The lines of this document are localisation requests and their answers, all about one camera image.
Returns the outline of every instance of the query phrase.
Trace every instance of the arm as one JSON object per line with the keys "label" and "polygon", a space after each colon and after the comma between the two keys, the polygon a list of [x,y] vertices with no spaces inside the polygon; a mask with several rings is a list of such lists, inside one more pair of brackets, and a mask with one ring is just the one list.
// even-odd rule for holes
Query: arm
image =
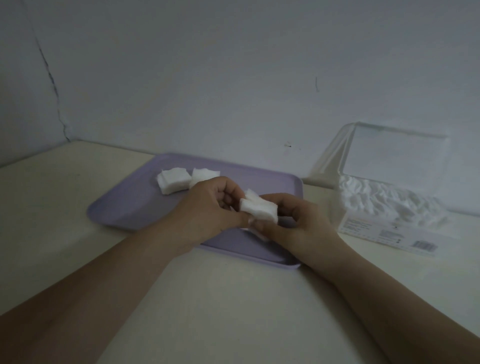
{"label": "arm", "polygon": [[480,339],[362,258],[315,204],[289,194],[263,198],[297,227],[253,225],[333,283],[393,363],[480,363]]}
{"label": "arm", "polygon": [[198,183],[165,218],[0,316],[4,362],[94,363],[174,257],[248,226],[229,208],[242,197],[226,177]]}

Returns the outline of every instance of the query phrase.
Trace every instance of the hand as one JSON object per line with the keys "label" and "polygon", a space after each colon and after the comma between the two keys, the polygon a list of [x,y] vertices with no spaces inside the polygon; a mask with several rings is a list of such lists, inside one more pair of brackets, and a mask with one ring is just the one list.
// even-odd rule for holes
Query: hand
{"label": "hand", "polygon": [[223,230],[248,227],[250,215],[237,212],[244,197],[245,193],[230,178],[212,178],[197,183],[158,223],[171,232],[176,255],[186,253]]}
{"label": "hand", "polygon": [[264,194],[261,197],[278,205],[279,216],[293,217],[297,227],[287,229],[261,220],[255,221],[253,227],[325,278],[331,279],[347,258],[354,254],[316,204],[291,194]]}

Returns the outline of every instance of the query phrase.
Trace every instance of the lavender plastic tray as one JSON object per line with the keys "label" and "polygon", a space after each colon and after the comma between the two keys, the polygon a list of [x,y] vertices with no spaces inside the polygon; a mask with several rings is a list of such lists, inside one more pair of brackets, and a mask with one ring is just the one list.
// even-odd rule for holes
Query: lavender plastic tray
{"label": "lavender plastic tray", "polygon": [[[161,193],[156,176],[162,170],[174,167],[186,168],[190,174],[193,168],[219,170],[222,176],[230,177],[243,190],[251,188],[258,194],[287,192],[303,198],[303,183],[294,175],[169,153],[153,157],[93,202],[88,207],[88,217],[93,222],[127,230],[138,230],[158,220],[188,192],[168,196]],[[292,220],[282,219],[281,223],[290,225]],[[224,231],[200,247],[277,267],[295,269],[300,266],[299,261],[280,245],[262,242],[240,229]]]}

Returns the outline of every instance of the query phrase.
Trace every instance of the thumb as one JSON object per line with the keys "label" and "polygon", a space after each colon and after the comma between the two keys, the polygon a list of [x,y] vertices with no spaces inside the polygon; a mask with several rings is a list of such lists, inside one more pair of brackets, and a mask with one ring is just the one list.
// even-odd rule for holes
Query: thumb
{"label": "thumb", "polygon": [[246,212],[222,210],[222,228],[247,228],[250,215]]}
{"label": "thumb", "polygon": [[293,229],[286,229],[278,226],[274,222],[266,220],[256,220],[252,226],[258,230],[262,235],[279,243],[284,248],[287,248],[293,244]]}

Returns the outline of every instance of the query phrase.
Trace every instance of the table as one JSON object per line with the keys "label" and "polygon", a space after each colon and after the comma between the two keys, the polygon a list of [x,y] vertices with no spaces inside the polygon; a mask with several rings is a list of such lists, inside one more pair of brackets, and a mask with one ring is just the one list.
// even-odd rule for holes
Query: table
{"label": "table", "polygon": [[[152,155],[73,142],[0,169],[0,313],[128,233],[85,211]],[[327,208],[331,190],[305,185]],[[456,215],[448,260],[342,235],[365,258],[480,335],[479,218]],[[194,249],[174,259],[99,363],[386,363],[338,293],[308,268],[289,271]]]}

